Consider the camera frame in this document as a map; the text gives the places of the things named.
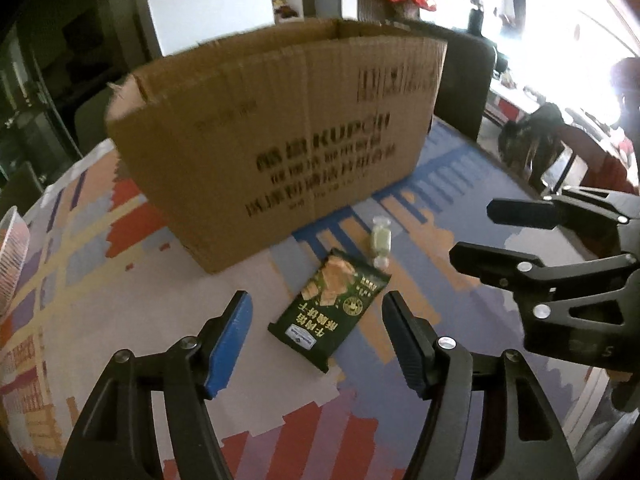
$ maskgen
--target colorful patterned tablecloth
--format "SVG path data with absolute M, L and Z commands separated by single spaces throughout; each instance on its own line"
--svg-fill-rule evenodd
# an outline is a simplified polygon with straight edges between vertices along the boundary
M 254 316 L 230 381 L 207 403 L 236 480 L 398 480 L 428 410 L 402 377 L 380 296 L 319 372 L 267 332 L 329 248 L 362 254 L 372 218 L 392 218 L 388 290 L 471 351 L 522 350 L 510 293 L 449 264 L 457 240 L 580 256 L 557 231 L 494 225 L 486 205 L 526 194 L 479 149 L 436 122 L 414 174 L 216 275 L 191 259 L 140 193 L 110 141 L 49 190 L 31 221 L 28 262 L 0 319 L 0 424 L 42 479 L 55 478 L 78 413 L 111 355 L 161 352 L 247 290 Z M 587 368 L 526 354 L 562 421 Z M 474 394 L 459 477 L 479 427 Z M 178 478 L 161 394 L 154 396 L 166 480 Z

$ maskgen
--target white plastic basket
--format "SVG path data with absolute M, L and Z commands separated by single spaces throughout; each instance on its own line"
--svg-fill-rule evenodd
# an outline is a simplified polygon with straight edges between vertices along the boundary
M 0 317 L 4 316 L 18 285 L 29 248 L 29 228 L 13 206 L 0 221 Z

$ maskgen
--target torn cardboard corner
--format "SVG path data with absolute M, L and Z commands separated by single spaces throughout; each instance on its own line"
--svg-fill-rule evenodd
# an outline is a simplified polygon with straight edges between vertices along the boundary
M 262 28 L 136 70 L 107 128 L 174 234 L 219 272 L 410 174 L 445 51 L 370 23 Z

